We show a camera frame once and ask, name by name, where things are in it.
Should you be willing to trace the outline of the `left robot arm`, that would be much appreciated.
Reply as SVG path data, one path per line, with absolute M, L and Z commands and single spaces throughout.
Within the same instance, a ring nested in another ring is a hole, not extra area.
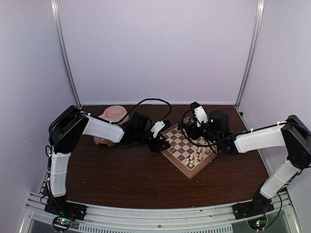
M 49 158 L 49 201 L 51 208 L 60 216 L 70 211 L 66 197 L 66 176 L 69 158 L 83 135 L 95 136 L 112 143 L 129 146 L 137 143 L 147 145 L 153 152 L 161 152 L 170 147 L 163 131 L 170 127 L 167 119 L 157 121 L 148 129 L 150 117 L 135 112 L 129 121 L 112 122 L 71 105 L 49 126 L 49 143 L 46 154 Z

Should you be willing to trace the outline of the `pink double pet bowl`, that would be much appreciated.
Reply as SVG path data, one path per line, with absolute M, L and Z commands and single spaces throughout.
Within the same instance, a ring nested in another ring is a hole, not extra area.
M 127 110 L 123 106 L 114 105 L 106 108 L 105 111 L 99 115 L 99 118 L 112 122 L 118 122 L 123 119 L 126 114 Z M 102 144 L 107 145 L 108 147 L 115 145 L 115 143 L 99 137 L 94 137 L 94 142 L 96 145 Z

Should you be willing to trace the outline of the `aluminium frame post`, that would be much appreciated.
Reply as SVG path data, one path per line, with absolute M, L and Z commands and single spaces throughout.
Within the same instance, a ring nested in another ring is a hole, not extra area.
M 253 62 L 255 59 L 255 53 L 260 38 L 262 22 L 264 17 L 264 9 L 265 9 L 265 0 L 258 0 L 249 53 L 247 56 L 247 61 L 242 77 L 242 83 L 240 85 L 239 93 L 235 102 L 235 107 L 237 109 L 241 108 L 242 99 L 246 91 L 248 80 L 250 78 Z
M 58 43 L 59 43 L 60 52 L 61 52 L 61 59 L 62 59 L 64 70 L 65 70 L 65 75 L 69 83 L 69 88 L 74 98 L 75 105 L 81 108 L 82 107 L 81 101 L 78 96 L 77 88 L 76 88 L 76 85 L 73 79 L 73 75 L 72 75 L 72 71 L 71 71 L 71 67 L 69 63 L 69 57 L 68 57 L 68 53 L 66 49 L 66 44 L 65 44 L 62 24 L 61 24 L 61 17 L 60 17 L 60 12 L 59 12 L 59 3 L 57 0 L 51 0 L 51 8 L 52 8 L 52 16 L 53 16 L 53 20 L 54 20 L 54 24 L 56 28 L 56 34 L 57 34 Z

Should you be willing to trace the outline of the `circuit board with leds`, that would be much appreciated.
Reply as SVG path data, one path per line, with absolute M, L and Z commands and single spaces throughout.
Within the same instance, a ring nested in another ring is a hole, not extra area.
M 265 217 L 259 217 L 259 218 L 253 218 L 253 219 L 249 219 L 247 221 L 248 226 L 250 227 L 250 229 L 254 230 L 254 231 L 259 231 L 263 228 L 266 227 L 267 225 L 267 218 Z
M 62 216 L 57 216 L 52 221 L 52 226 L 60 229 L 68 229 L 72 225 L 72 220 L 70 218 L 65 218 Z

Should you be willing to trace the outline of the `front aluminium rail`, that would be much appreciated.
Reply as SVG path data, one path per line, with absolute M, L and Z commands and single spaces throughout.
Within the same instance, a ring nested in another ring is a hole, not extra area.
M 55 215 L 28 199 L 17 233 L 57 233 Z M 185 209 L 124 209 L 89 205 L 84 220 L 76 220 L 65 233 L 301 233 L 294 208 L 283 199 L 281 213 L 264 231 L 252 230 L 248 221 L 236 219 L 230 204 Z

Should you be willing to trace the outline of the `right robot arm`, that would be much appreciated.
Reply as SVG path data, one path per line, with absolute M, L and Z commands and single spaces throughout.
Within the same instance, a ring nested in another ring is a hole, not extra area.
M 207 147 L 216 146 L 227 155 L 238 155 L 252 150 L 286 147 L 288 156 L 279 168 L 257 190 L 249 203 L 253 214 L 260 214 L 287 183 L 304 169 L 311 166 L 311 132 L 295 115 L 275 125 L 255 130 L 232 133 L 229 117 L 222 111 L 206 114 L 204 110 L 193 110 L 193 122 L 183 120 L 178 126 L 189 142 L 201 137 Z

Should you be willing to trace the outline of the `white chess pieces group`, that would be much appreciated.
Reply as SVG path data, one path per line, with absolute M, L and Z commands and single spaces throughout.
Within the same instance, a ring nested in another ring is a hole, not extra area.
M 186 158 L 185 166 L 187 166 L 189 169 L 192 169 L 194 166 L 198 165 L 205 158 L 207 158 L 207 156 L 211 153 L 212 150 L 210 148 L 198 148 L 195 152 Z

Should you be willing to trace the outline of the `left aluminium frame post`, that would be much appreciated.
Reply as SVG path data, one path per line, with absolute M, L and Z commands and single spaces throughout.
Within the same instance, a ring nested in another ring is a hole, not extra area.
M 52 16 L 53 16 L 53 20 L 54 20 L 54 24 L 56 28 L 56 34 L 57 34 L 58 43 L 59 43 L 60 52 L 61 52 L 61 59 L 62 59 L 64 70 L 65 70 L 65 75 L 69 83 L 69 88 L 74 98 L 75 105 L 81 108 L 82 107 L 81 101 L 78 96 L 77 88 L 76 88 L 76 85 L 73 79 L 73 75 L 72 75 L 72 71 L 71 71 L 71 67 L 69 63 L 69 57 L 68 57 L 68 53 L 66 49 L 66 44 L 65 44 L 62 24 L 61 24 L 61 17 L 60 17 L 60 12 L 59 12 L 59 3 L 57 0 L 51 0 L 51 8 L 52 8 Z

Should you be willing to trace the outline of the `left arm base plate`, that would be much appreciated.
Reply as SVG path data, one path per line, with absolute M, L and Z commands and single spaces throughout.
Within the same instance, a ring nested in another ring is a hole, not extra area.
M 59 206 L 54 202 L 46 204 L 44 211 L 57 216 L 63 216 L 73 220 L 84 220 L 87 207 L 82 204 L 66 202 L 64 206 Z

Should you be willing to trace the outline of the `left circuit board with LEDs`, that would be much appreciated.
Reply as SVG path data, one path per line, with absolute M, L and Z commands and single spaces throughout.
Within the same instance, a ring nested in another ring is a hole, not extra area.
M 52 226 L 60 229 L 68 229 L 72 225 L 72 220 L 70 218 L 65 218 L 62 216 L 57 216 L 52 221 Z

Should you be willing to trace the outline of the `wooden chess board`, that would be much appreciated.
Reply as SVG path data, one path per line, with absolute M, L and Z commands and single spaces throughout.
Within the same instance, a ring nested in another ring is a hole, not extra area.
M 208 143 L 202 137 L 198 138 L 197 140 L 193 140 L 193 143 L 191 143 L 185 138 L 185 135 L 185 133 L 181 133 L 181 131 L 178 129 L 177 123 L 172 125 L 164 132 L 164 137 L 170 143 L 171 147 L 167 150 L 163 150 L 161 153 L 185 176 L 191 179 L 206 165 L 212 162 L 212 160 L 218 155 L 218 149 L 216 146 L 212 146 L 210 148 L 212 153 L 198 165 L 194 166 L 192 169 L 189 169 L 187 166 L 185 166 L 185 160 L 199 148 L 196 145 L 201 144 L 206 145 L 205 148 L 209 147 Z

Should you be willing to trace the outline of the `right aluminium frame post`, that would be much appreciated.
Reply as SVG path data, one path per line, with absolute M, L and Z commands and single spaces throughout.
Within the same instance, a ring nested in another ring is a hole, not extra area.
M 258 0 L 249 53 L 247 56 L 247 61 L 242 77 L 242 83 L 240 85 L 239 93 L 235 102 L 235 107 L 237 109 L 241 108 L 242 99 L 246 91 L 248 80 L 250 78 L 253 62 L 255 59 L 255 53 L 260 38 L 262 22 L 264 17 L 264 9 L 265 9 L 265 0 Z

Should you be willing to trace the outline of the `right circuit board with LEDs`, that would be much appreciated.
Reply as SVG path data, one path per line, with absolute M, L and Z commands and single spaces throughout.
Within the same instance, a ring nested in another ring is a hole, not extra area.
M 259 218 L 253 218 L 253 219 L 249 219 L 247 221 L 248 226 L 250 227 L 250 229 L 254 230 L 254 231 L 259 231 L 263 228 L 266 227 L 267 225 L 267 218 L 265 217 L 259 217 Z

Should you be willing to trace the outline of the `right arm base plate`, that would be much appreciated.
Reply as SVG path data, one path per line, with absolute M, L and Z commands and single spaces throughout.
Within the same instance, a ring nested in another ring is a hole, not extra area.
M 253 201 L 237 203 L 232 206 L 235 219 L 250 218 L 258 215 L 263 215 L 273 211 L 275 208 L 272 203 L 265 206 L 254 204 Z

